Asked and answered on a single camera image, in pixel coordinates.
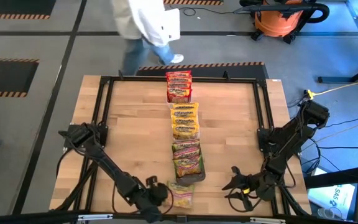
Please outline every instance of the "orange shop vacuum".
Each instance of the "orange shop vacuum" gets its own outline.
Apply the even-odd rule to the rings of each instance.
[[[282,37],[284,42],[290,44],[295,40],[296,28],[302,19],[306,19],[307,23],[319,23],[329,16],[326,5],[304,0],[240,0],[240,5],[242,8],[236,12],[247,11],[255,18],[257,30],[251,35],[255,41],[265,35]],[[315,11],[321,11],[322,14],[310,18]],[[310,13],[309,18],[302,17],[305,13]]]

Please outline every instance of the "vacuum hose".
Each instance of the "vacuum hose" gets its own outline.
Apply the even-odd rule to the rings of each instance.
[[[326,20],[329,16],[329,8],[320,3],[311,4],[279,4],[279,5],[258,5],[258,6],[246,6],[239,11],[248,12],[262,12],[262,11],[278,11],[296,13],[299,11],[321,11],[323,14],[317,18],[310,18],[307,23],[319,23]]]

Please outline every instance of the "wooden tabletop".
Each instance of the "wooden tabletop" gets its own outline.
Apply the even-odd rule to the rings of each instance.
[[[100,76],[84,76],[73,115],[73,123],[90,123],[98,92]],[[267,80],[273,120],[276,127],[289,121],[287,104],[280,80]],[[175,180],[172,163],[172,128],[170,110],[165,102],[165,82],[114,82],[109,109],[109,134],[105,151],[124,171],[141,181],[156,175],[159,182]],[[260,97],[262,107],[262,90]],[[271,216],[270,202],[261,202],[253,212],[238,213],[228,204],[221,189],[231,179],[232,166],[238,166],[243,174],[260,171],[263,156],[259,151],[256,129],[257,113],[252,85],[242,83],[194,83],[193,102],[198,102],[206,178],[195,184],[193,208],[174,208],[169,214],[187,215],[258,215]],[[265,126],[267,117],[264,114]],[[77,184],[83,158],[75,152],[62,161],[50,208],[58,207]],[[310,205],[302,176],[300,162],[292,157],[288,161],[296,179],[296,187],[290,189],[294,198],[307,212]],[[287,185],[292,179],[286,172]],[[111,196],[113,181],[99,169],[94,190],[92,212],[112,213]],[[88,186],[85,187],[81,208],[84,207]],[[242,210],[240,200],[232,200]],[[277,194],[279,212],[281,199]],[[118,212],[132,212],[116,194]],[[167,207],[160,207],[164,212]]]

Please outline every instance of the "yellow cable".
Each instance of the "yellow cable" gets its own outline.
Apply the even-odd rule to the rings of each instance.
[[[355,126],[353,126],[353,127],[350,127],[350,128],[345,129],[345,130],[342,130],[342,131],[340,131],[340,132],[337,132],[337,133],[331,134],[331,135],[329,135],[329,136],[323,137],[323,138],[317,140],[315,143],[320,142],[320,141],[322,141],[322,140],[324,140],[324,139],[333,137],[333,136],[335,136],[335,135],[337,135],[337,134],[341,134],[341,133],[343,133],[343,132],[345,132],[345,131],[348,131],[348,130],[353,129],[353,128],[356,128],[356,127],[358,127],[358,124],[355,125]],[[304,150],[302,150],[302,152],[305,151],[307,148],[309,148],[309,147],[312,146],[312,145],[314,145],[314,143],[310,144],[308,147],[306,147]]]
[[[341,88],[345,88],[345,87],[349,87],[349,86],[352,86],[352,85],[357,85],[358,82],[356,83],[351,83],[351,84],[348,84],[348,85],[344,85],[344,86],[340,86],[340,87],[337,87],[337,88],[333,88],[331,90],[327,90],[327,91],[323,91],[321,93],[313,93],[312,91],[308,90],[308,94],[309,94],[309,97],[310,99],[312,100],[314,98],[314,96],[318,96],[318,95],[323,95],[325,93],[329,93],[330,91],[334,91],[334,90],[339,90]]]

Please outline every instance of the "gray floor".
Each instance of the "gray floor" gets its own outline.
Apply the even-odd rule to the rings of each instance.
[[[227,2],[223,7],[209,8],[223,12],[238,7],[236,1]],[[68,31],[72,28],[79,5],[80,0],[58,1],[50,21],[0,21],[0,30]],[[302,31],[357,32],[344,3],[329,2],[327,5],[331,8],[330,18],[321,24],[308,24]],[[221,16],[208,12],[197,12],[195,17],[183,16],[181,26],[185,31],[252,30],[248,15]],[[88,1],[80,30],[116,30],[108,1]],[[40,59],[40,67],[26,98],[0,98],[0,138],[4,141],[0,146],[0,215],[10,212],[15,199],[67,40],[68,37],[0,37],[0,57]],[[117,74],[123,43],[120,37],[76,38],[24,212],[47,211],[55,184],[56,163],[62,154],[63,140],[57,131],[67,128],[70,123],[83,75]],[[338,86],[317,84],[318,76],[348,77],[358,71],[358,37],[297,37],[294,43],[287,45],[273,38],[254,42],[249,37],[184,36],[173,42],[172,48],[185,55],[184,64],[263,61],[270,78],[283,80],[288,102],[299,98],[304,89],[319,92]],[[146,64],[155,65],[156,61],[155,57],[150,57]],[[358,86],[319,96],[316,101],[329,107],[329,123],[358,117]],[[295,114],[295,109],[290,109],[290,113]],[[320,130],[315,139],[352,125]],[[358,128],[321,141],[320,145],[358,146]],[[358,166],[357,150],[333,149],[322,153],[340,169]],[[314,158],[315,148],[307,149],[302,156],[305,159]],[[324,160],[321,165],[334,170]]]

